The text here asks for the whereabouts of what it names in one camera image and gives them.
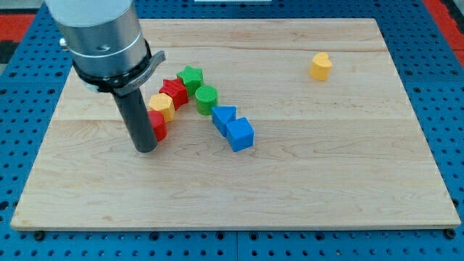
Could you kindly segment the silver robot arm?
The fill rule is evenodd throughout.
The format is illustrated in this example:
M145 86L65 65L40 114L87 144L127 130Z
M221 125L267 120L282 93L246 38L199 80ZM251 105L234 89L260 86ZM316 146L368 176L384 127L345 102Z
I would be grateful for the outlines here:
M148 81L165 53L151 53L132 0L45 0L60 46L89 89L126 96Z

